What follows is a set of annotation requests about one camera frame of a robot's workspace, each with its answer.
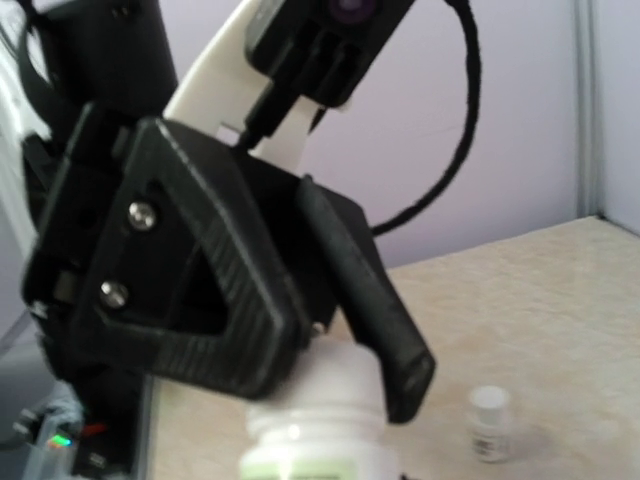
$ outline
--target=marble table surface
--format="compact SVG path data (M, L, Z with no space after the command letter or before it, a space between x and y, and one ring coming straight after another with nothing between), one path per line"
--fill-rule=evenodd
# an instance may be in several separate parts
M392 427L418 480L640 478L640 239L597 219L392 271L439 369L418 418ZM337 321L332 335L348 336ZM514 454L479 463L468 394L514 397ZM241 402L157 381L150 477L237 478Z

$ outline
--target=white bottle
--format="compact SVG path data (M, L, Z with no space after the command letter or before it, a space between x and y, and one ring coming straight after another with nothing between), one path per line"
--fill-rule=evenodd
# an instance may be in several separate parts
M471 392L470 429L476 457L487 463L504 462L511 451L511 397L499 387L486 386Z
M241 460L241 480L398 480L395 452L379 443L386 426L377 357L320 337L267 401L248 409L258 445Z

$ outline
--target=robotic arm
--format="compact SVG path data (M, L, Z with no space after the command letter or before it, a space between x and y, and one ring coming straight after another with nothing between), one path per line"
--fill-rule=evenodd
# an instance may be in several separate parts
M435 360L362 209L290 173L412 3L245 0L177 87L157 0L28 14L18 72L49 131L18 166L37 225L23 297L93 415L127 410L142 374L265 398L338 307L380 359L389 421L416 415Z

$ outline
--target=black mount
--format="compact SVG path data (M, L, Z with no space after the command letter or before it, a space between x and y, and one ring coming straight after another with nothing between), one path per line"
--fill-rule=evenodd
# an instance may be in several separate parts
M362 209L185 126L86 107L39 233L25 302L84 358L259 399L339 305L390 421L433 376Z

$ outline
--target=camera lens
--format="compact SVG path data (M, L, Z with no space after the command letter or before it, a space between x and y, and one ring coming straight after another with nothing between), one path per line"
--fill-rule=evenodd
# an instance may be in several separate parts
M376 0L329 0L329 11L340 23L362 23L376 13Z

